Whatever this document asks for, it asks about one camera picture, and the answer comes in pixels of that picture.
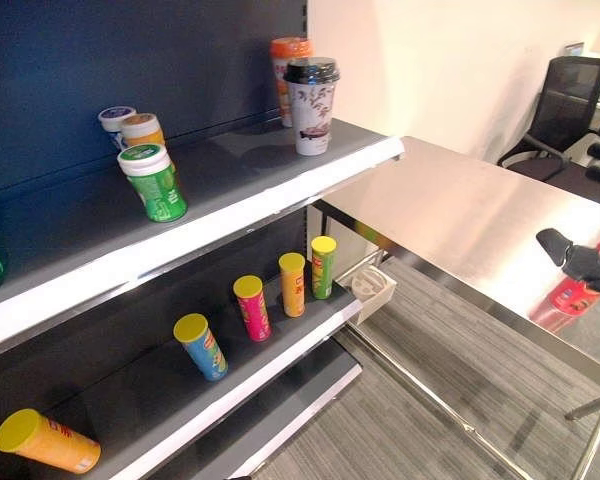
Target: chair armrest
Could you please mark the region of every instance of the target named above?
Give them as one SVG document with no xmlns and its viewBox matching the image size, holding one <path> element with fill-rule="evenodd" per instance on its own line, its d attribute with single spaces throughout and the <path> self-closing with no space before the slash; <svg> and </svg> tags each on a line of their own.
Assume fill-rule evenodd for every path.
<svg viewBox="0 0 600 480">
<path fill-rule="evenodd" d="M 550 153 L 554 157 L 558 157 L 562 161 L 562 165 L 558 171 L 564 170 L 565 168 L 567 168 L 567 165 L 569 165 L 571 158 L 568 157 L 567 155 L 565 155 L 564 153 L 556 150 L 553 147 L 550 147 L 549 145 L 541 142 L 540 140 L 533 138 L 528 133 L 525 133 L 523 138 L 524 138 L 525 142 L 530 143 L 531 145 L 536 147 L 538 150 L 544 150 L 545 152 Z"/>
</svg>

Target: metal table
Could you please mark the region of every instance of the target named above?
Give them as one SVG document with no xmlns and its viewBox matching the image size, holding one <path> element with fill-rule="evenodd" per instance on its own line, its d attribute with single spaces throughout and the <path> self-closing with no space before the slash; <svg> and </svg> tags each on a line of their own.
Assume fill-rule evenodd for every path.
<svg viewBox="0 0 600 480">
<path fill-rule="evenodd" d="M 575 243 L 600 241 L 600 205 L 415 138 L 405 156 L 315 204 L 381 249 L 479 306 L 600 385 L 600 323 L 550 332 L 530 314 L 564 278 L 535 240 L 553 227 Z M 531 477 L 426 385 L 355 327 L 358 340 L 441 407 L 520 478 Z M 600 411 L 600 399 L 567 413 Z M 600 417 L 572 478 L 583 478 L 600 443 Z"/>
</svg>

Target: white shelf edge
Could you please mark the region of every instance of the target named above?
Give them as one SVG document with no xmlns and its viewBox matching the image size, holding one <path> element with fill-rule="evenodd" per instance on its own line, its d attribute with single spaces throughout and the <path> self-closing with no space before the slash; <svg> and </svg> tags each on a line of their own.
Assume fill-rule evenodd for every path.
<svg viewBox="0 0 600 480">
<path fill-rule="evenodd" d="M 0 344 L 114 288 L 133 288 L 145 274 L 322 192 L 404 152 L 387 137 L 327 165 L 129 245 L 0 303 Z"/>
<path fill-rule="evenodd" d="M 227 395 L 198 412 L 194 418 L 182 425 L 182 427 L 166 437 L 159 444 L 140 455 L 118 473 L 111 476 L 109 480 L 136 480 L 142 478 L 192 439 L 212 426 L 217 420 L 220 420 L 231 412 L 235 405 L 258 391 L 267 382 L 283 372 L 308 350 L 311 350 L 320 342 L 329 338 L 334 331 L 342 327 L 361 308 L 362 304 L 359 300 L 352 301 L 345 308 L 329 317 L 328 320 L 315 330 L 298 340 L 274 361 L 254 372 L 247 380 Z"/>
<path fill-rule="evenodd" d="M 318 397 L 311 405 L 300 413 L 291 423 L 286 425 L 266 445 L 248 458 L 229 478 L 251 475 L 258 470 L 271 455 L 273 455 L 287 440 L 289 440 L 302 426 L 311 420 L 320 410 L 331 402 L 338 393 L 349 385 L 362 373 L 362 367 L 355 365 L 340 380 L 333 384 L 326 392 Z"/>
</svg>

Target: gray carpet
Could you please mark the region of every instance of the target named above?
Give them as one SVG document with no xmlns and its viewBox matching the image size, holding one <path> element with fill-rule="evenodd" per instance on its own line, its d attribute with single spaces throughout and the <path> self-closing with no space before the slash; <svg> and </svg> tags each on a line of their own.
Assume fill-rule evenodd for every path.
<svg viewBox="0 0 600 480">
<path fill-rule="evenodd" d="M 396 259 L 382 269 L 398 287 L 365 332 L 534 478 L 569 478 L 595 418 L 563 413 L 600 388 Z M 363 374 L 255 480 L 513 478 L 348 334 L 336 338 Z M 600 480 L 600 451 L 587 478 Z"/>
</svg>

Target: gray shelf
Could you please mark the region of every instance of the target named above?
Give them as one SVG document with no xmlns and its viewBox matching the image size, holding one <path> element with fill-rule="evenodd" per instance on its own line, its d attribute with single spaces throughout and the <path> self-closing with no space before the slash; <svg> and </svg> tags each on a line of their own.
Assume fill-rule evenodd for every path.
<svg viewBox="0 0 600 480">
<path fill-rule="evenodd" d="M 150 222 L 117 166 L 0 205 L 0 353 L 274 221 L 402 152 L 334 120 L 329 150 L 297 155 L 274 120 L 170 145 L 187 214 Z"/>
<path fill-rule="evenodd" d="M 328 340 L 150 480 L 221 480 L 248 475 L 362 372 Z"/>
<path fill-rule="evenodd" d="M 312 350 L 360 310 L 360 302 L 334 285 L 327 300 L 307 292 L 305 314 L 286 317 L 279 278 L 265 285 L 272 336 L 251 342 L 237 305 L 210 318 L 229 363 L 220 381 L 207 382 L 187 353 L 171 341 L 92 385 L 47 414 L 102 445 L 98 465 L 85 480 L 142 478 L 176 451 L 235 410 L 250 396 Z M 0 476 L 20 462 L 18 478 L 67 478 L 66 472 L 0 455 Z"/>
</svg>

